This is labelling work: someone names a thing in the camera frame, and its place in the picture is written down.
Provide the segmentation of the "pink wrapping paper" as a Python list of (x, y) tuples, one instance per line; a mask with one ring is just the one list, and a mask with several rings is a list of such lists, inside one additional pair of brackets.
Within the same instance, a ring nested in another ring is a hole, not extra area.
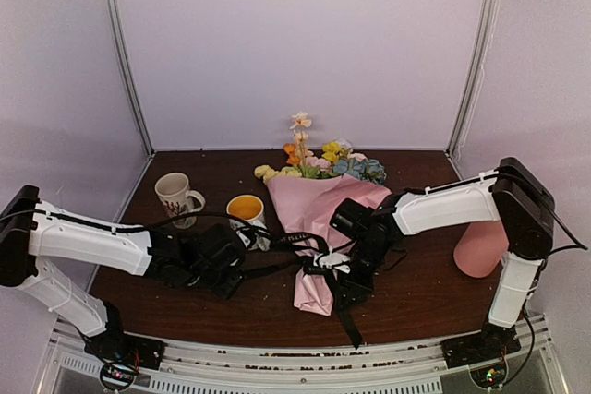
[[(347, 198), (364, 207), (376, 208), (391, 193), (383, 185), (355, 179), (349, 174), (331, 179), (305, 179), (276, 176), (267, 183), (271, 201), (284, 230), (288, 233), (314, 233), (328, 247), (344, 245), (348, 238), (330, 226), (336, 208)], [(332, 313), (333, 296), (321, 276), (302, 270), (295, 277), (294, 307), (321, 316)]]

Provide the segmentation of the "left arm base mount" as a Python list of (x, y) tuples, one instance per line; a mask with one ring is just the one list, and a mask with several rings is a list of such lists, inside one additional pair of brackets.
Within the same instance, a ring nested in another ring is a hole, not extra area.
[(163, 358), (161, 340), (126, 335), (122, 340), (83, 337), (84, 351), (96, 357), (102, 367), (99, 381), (108, 391), (130, 388), (141, 369), (158, 370)]

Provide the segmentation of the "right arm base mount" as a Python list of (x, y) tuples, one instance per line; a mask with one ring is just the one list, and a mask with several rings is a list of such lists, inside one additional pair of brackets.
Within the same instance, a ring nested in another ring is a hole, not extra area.
[(480, 333), (447, 339), (440, 346), (447, 367), (467, 366), (474, 384), (483, 389), (500, 388), (509, 379), (506, 358), (521, 350), (518, 339), (484, 339)]

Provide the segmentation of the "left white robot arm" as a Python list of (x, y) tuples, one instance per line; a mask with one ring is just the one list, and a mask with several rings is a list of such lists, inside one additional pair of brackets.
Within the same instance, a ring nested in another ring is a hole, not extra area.
[(119, 269), (173, 288), (203, 288), (224, 300), (244, 281), (246, 248), (235, 231), (215, 224), (201, 234), (123, 225), (67, 212), (24, 185), (1, 212), (1, 284), (42, 302), (76, 327), (85, 351), (126, 365), (156, 369), (160, 340), (126, 334), (118, 309), (82, 290), (52, 258)]

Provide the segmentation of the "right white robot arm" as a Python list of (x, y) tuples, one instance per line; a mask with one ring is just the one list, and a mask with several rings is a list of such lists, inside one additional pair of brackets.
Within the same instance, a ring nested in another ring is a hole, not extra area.
[(351, 198), (332, 215), (333, 229), (354, 243), (349, 272), (339, 277), (337, 312), (364, 303), (387, 252), (405, 237), (472, 222), (498, 221), (508, 240), (500, 282), (488, 316), (473, 341), (489, 359), (512, 338), (513, 327), (553, 246), (553, 197), (515, 158), (479, 176), (449, 185), (386, 196), (373, 209)]

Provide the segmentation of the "artificial flower bunch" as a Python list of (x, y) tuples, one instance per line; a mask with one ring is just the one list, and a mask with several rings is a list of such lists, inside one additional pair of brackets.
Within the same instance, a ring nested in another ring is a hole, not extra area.
[(292, 142), (283, 145), (285, 166), (275, 169), (268, 164), (257, 166), (254, 176), (265, 185), (277, 177), (295, 177), (310, 180), (327, 180), (349, 175), (362, 182), (385, 185), (385, 166), (377, 159), (354, 150), (345, 139), (335, 139), (323, 144), (319, 154), (309, 146), (308, 130), (312, 119), (306, 112), (291, 116)]

